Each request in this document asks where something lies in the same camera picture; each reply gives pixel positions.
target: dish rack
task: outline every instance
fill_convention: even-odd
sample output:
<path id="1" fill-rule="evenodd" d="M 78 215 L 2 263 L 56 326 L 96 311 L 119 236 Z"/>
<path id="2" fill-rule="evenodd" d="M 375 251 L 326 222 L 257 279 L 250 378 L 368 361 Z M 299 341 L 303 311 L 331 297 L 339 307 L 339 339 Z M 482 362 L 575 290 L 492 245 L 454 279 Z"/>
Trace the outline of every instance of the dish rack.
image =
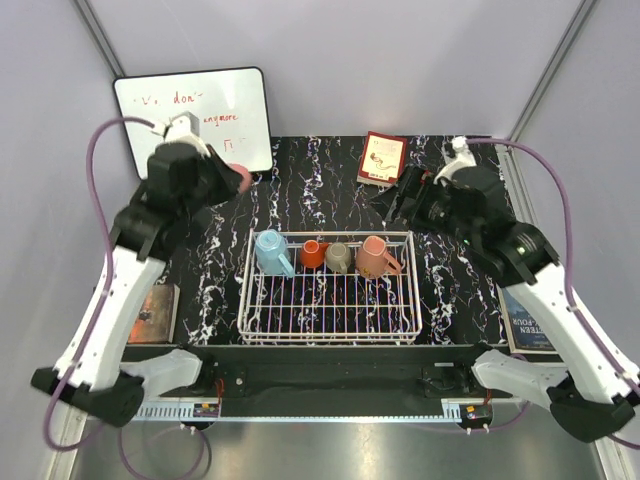
<path id="1" fill-rule="evenodd" d="M 280 232 L 288 242 L 295 276 L 264 275 L 256 261 L 260 232 L 251 231 L 247 248 L 238 330 L 247 344 L 413 343 L 422 330 L 418 274 L 411 232 Z M 367 280 L 354 266 L 369 235 L 385 239 L 402 265 L 401 275 Z M 307 240 L 342 242 L 351 249 L 347 274 L 299 262 Z"/>

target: reflective metal surface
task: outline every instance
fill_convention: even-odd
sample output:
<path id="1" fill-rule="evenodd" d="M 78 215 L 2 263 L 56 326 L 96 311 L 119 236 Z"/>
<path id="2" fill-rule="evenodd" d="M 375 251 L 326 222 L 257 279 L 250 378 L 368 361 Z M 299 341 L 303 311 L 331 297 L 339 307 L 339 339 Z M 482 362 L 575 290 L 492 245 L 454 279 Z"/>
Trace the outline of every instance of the reflective metal surface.
<path id="1" fill-rule="evenodd" d="M 495 408 L 496 424 L 515 412 L 512 405 Z M 88 423 L 88 429 L 94 427 Z M 148 477 L 176 478 L 189 469 L 198 453 L 198 438 L 184 431 L 149 440 L 166 428 L 166 423 L 150 422 L 133 423 L 124 430 L 131 463 Z M 200 477 L 204 479 L 604 478 L 594 448 L 569 437 L 548 412 L 538 408 L 531 408 L 509 430 L 471 437 L 425 432 L 403 424 L 220 423 L 206 435 L 213 461 Z M 84 447 L 71 478 L 132 478 L 118 459 L 116 438 L 115 430 L 105 429 Z"/>

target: black marble tabletop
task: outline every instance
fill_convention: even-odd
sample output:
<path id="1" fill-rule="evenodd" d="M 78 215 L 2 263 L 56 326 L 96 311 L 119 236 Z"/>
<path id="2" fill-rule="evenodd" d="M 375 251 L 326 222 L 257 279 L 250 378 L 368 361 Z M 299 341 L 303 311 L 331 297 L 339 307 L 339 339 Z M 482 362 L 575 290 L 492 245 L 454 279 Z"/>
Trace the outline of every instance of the black marble tabletop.
<path id="1" fill-rule="evenodd" d="M 407 164 L 431 171 L 444 165 L 450 137 L 407 137 Z M 189 238 L 160 282 L 180 286 L 174 343 L 241 343 L 236 317 L 249 231 L 405 230 L 383 224 L 368 201 L 381 192 L 356 182 L 364 137 L 272 139 L 274 167 L 241 197 L 200 212 Z M 495 149 L 474 146 L 482 165 L 499 171 Z M 416 343 L 505 342 L 497 285 L 469 262 L 463 245 L 415 234 L 424 328 Z"/>

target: light blue mug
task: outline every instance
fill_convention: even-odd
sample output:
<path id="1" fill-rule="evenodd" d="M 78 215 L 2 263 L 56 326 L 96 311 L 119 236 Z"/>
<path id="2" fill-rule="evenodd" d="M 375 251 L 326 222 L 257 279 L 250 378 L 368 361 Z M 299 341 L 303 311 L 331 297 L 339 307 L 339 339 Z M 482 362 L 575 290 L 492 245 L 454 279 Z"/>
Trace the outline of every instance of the light blue mug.
<path id="1" fill-rule="evenodd" d="M 260 270 L 265 275 L 284 274 L 293 277 L 295 274 L 287 240 L 275 230 L 265 230 L 258 234 L 256 258 Z"/>

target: cup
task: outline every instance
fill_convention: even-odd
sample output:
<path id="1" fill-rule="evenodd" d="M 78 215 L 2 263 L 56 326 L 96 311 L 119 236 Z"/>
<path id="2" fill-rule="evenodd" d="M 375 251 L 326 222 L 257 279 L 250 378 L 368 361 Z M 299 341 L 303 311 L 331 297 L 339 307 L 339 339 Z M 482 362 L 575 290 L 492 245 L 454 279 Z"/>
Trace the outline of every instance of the cup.
<path id="1" fill-rule="evenodd" d="M 402 265 L 389 253 L 387 243 L 375 235 L 367 237 L 358 249 L 356 268 L 360 275 L 368 279 L 378 278 L 385 273 L 402 273 Z"/>
<path id="2" fill-rule="evenodd" d="M 351 265 L 351 249 L 344 243 L 332 243 L 324 254 L 324 263 L 332 272 L 346 274 Z"/>
<path id="3" fill-rule="evenodd" d="M 324 262 L 324 252 L 328 246 L 328 243 L 307 240 L 300 249 L 300 263 L 307 268 L 318 268 Z"/>
<path id="4" fill-rule="evenodd" d="M 256 259 L 262 273 L 294 276 L 295 270 L 291 265 L 291 255 L 287 247 L 287 240 L 275 230 L 265 230 L 258 234 Z"/>

